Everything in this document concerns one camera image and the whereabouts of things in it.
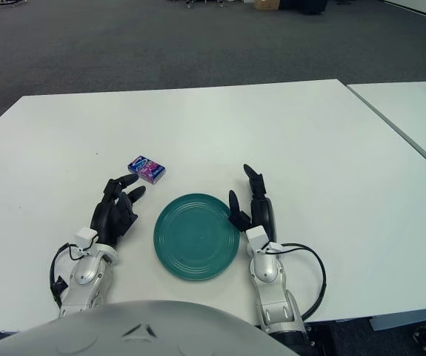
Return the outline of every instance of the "desk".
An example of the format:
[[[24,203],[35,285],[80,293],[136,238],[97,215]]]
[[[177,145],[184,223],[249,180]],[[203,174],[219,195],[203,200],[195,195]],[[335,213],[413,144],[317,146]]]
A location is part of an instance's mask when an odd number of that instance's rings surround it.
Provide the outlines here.
[[[426,82],[349,88],[426,158]]]
[[[426,308],[426,160],[337,80],[25,96],[0,118],[0,330],[57,317],[50,261],[90,219],[106,181],[142,154],[167,173],[134,205],[109,302],[186,300],[257,323],[244,237],[204,282],[167,272],[162,209],[191,192],[249,212],[247,162],[264,174],[279,242],[322,257],[328,289],[310,321]],[[302,311],[321,284],[306,252],[284,257]]]

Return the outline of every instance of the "purple box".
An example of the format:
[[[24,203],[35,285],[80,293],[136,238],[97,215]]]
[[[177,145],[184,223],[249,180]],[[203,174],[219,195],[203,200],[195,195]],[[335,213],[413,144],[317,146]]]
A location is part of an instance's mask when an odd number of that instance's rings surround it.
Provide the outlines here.
[[[165,174],[165,167],[154,161],[150,161],[147,157],[138,156],[127,167],[132,173],[137,173],[139,177],[155,184],[161,176]]]

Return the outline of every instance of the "robotic hand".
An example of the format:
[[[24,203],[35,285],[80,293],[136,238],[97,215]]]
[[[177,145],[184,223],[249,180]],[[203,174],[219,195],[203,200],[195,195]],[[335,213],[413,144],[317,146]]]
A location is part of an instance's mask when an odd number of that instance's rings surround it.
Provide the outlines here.
[[[319,307],[326,289],[325,267],[321,259],[311,248],[297,243],[284,245],[276,243],[275,218],[272,202],[265,196],[267,193],[264,179],[251,167],[244,165],[252,190],[249,216],[239,209],[239,202],[234,191],[229,191],[229,221],[241,232],[245,231],[249,244],[247,252],[251,256],[250,278],[256,290],[256,308],[261,329],[276,340],[289,346],[301,355],[316,355],[318,350],[312,347],[303,320],[308,318]],[[287,290],[282,254],[306,250],[318,259],[323,273],[323,285],[318,300],[302,315],[295,298]]]
[[[100,306],[104,303],[107,291],[112,284],[112,267],[117,263],[118,238],[123,236],[136,221],[137,215],[132,205],[145,192],[141,186],[129,194],[122,190],[133,184],[139,177],[128,174],[118,179],[109,179],[104,189],[102,201],[96,206],[90,228],[82,228],[75,235],[76,244],[64,244],[56,253],[50,268],[50,289],[60,308],[59,317]],[[73,257],[71,248],[77,250]],[[68,284],[61,276],[54,279],[56,258],[66,248],[71,260],[78,261],[69,280],[69,290],[61,300],[61,293]]]

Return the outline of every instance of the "teal ceramic plate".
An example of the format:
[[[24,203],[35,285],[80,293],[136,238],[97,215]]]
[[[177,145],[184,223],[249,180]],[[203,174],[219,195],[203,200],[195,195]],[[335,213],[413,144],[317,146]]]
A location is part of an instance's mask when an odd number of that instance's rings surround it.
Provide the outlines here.
[[[236,256],[239,232],[229,208],[206,194],[188,194],[163,209],[153,243],[163,266],[186,280],[206,280],[224,271]]]

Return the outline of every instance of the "cardboard box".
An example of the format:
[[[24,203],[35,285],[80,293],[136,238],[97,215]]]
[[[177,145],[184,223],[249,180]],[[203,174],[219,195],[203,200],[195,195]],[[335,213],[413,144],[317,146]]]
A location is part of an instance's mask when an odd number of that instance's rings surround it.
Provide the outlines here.
[[[254,0],[254,7],[257,10],[278,10],[280,0]]]

